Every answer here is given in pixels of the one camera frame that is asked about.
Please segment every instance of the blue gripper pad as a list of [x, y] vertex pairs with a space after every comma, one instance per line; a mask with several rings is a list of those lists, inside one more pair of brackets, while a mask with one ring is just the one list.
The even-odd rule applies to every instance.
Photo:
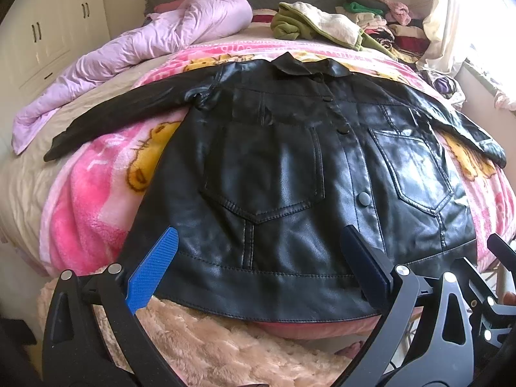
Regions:
[[177, 230], [168, 227], [130, 276], [125, 302], [133, 314], [149, 303], [159, 281], [174, 259], [178, 245]]

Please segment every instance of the jacket pocket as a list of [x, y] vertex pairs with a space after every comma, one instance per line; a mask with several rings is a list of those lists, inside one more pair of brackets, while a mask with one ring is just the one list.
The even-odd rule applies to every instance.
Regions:
[[314, 128], [228, 123], [213, 139], [201, 192], [259, 224], [324, 199], [322, 162]]
[[453, 191], [427, 143], [421, 138], [375, 129], [370, 133], [389, 168], [399, 199], [437, 215]]

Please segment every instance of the curtain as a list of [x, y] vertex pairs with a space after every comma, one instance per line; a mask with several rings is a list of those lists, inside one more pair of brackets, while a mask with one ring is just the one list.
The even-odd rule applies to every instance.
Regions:
[[433, 0], [432, 11], [423, 22], [430, 46], [416, 63], [418, 68], [455, 77], [471, 46], [473, 7], [477, 4], [479, 0]]

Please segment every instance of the jacket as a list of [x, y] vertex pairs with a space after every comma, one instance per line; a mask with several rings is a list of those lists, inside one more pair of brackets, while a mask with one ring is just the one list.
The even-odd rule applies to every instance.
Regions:
[[476, 262], [468, 200], [434, 130], [500, 167], [502, 148], [412, 87], [331, 59], [286, 53], [138, 87], [75, 119], [45, 160], [185, 104], [118, 258], [131, 274], [175, 227], [179, 250], [156, 296], [264, 322], [377, 314], [341, 252], [348, 224], [420, 275]]

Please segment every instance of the pink cushion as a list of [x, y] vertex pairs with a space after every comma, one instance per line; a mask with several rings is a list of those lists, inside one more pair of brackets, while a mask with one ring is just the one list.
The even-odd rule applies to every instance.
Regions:
[[175, 1], [171, 1], [170, 3], [159, 4], [156, 7], [154, 7], [154, 12], [155, 13], [171, 12], [172, 10], [175, 10], [176, 8], [178, 8], [183, 1], [185, 1], [185, 0], [175, 0]]

